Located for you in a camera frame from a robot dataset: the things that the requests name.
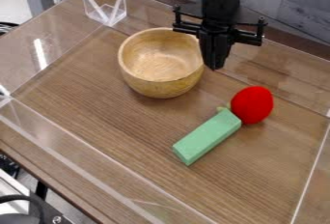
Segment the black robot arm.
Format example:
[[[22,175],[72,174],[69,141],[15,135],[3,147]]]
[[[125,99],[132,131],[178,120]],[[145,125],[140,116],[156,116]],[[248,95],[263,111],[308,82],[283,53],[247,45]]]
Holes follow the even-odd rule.
[[[181,11],[174,5],[172,31],[193,35],[198,40],[202,63],[211,70],[224,67],[231,47],[237,43],[260,46],[265,19],[256,23],[237,22],[239,0],[201,0],[198,14]]]

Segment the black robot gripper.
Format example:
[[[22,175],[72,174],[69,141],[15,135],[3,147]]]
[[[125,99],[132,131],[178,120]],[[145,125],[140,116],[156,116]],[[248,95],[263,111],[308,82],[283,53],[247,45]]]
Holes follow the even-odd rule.
[[[188,14],[181,11],[178,5],[172,7],[172,11],[174,15],[172,30],[178,33],[193,35],[198,39],[202,63],[211,70],[219,70],[224,67],[225,59],[229,55],[233,43],[237,42],[256,46],[261,45],[264,27],[268,25],[263,17],[257,19],[256,23],[227,23],[201,17],[196,14]],[[182,15],[198,18],[201,23],[184,21],[181,19]],[[255,27],[256,30],[253,32],[239,30],[236,26],[240,24]]]

